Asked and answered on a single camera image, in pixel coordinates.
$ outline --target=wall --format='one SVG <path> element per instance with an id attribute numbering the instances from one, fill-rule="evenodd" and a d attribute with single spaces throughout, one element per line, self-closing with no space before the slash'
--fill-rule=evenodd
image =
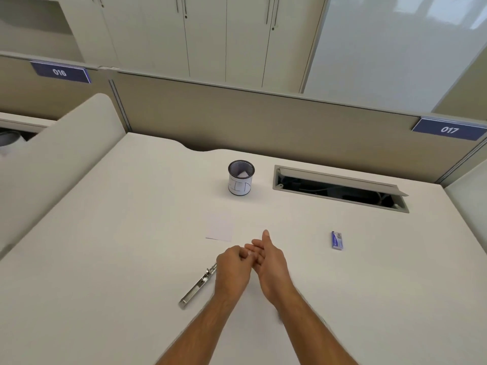
<path id="1" fill-rule="evenodd" d="M 0 0 L 0 50 L 83 62 L 57 2 Z"/>
<path id="2" fill-rule="evenodd" d="M 487 42 L 485 18 L 487 0 L 331 0 L 304 94 L 430 112 Z"/>
<path id="3" fill-rule="evenodd" d="M 445 190 L 487 251 L 487 160 Z"/>
<path id="4" fill-rule="evenodd" d="M 487 120 L 487 48 L 443 98 L 436 113 Z"/>

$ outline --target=desk surface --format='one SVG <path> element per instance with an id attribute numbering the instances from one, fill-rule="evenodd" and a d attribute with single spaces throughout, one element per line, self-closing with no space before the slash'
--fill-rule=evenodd
<path id="1" fill-rule="evenodd" d="M 256 167 L 244 197 L 227 190 L 240 158 Z M 274 165 L 397 184 L 410 213 L 275 191 Z M 212 213 L 233 218 L 231 243 L 205 239 Z M 0 262 L 0 363 L 154 364 L 213 279 L 179 299 L 264 228 L 362 365 L 487 362 L 487 256 L 439 185 L 129 133 Z M 249 361 L 298 363 L 254 272 L 212 364 Z"/>

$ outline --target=pen holder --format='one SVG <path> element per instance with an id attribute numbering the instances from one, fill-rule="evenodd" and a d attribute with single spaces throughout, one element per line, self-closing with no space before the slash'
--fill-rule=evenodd
<path id="1" fill-rule="evenodd" d="M 236 196 L 245 196 L 252 187 L 254 166 L 245 160 L 236 160 L 228 165 L 228 190 Z"/>

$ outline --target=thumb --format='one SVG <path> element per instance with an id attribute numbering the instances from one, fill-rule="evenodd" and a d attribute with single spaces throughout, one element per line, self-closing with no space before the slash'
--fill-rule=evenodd
<path id="1" fill-rule="evenodd" d="M 264 249 L 268 246 L 272 246 L 271 236 L 267 229 L 262 233 L 262 242 L 264 244 Z"/>
<path id="2" fill-rule="evenodd" d="M 249 251 L 247 258 L 243 261 L 243 263 L 247 264 L 250 268 L 252 268 L 256 260 L 257 260 L 257 254 L 255 252 Z"/>

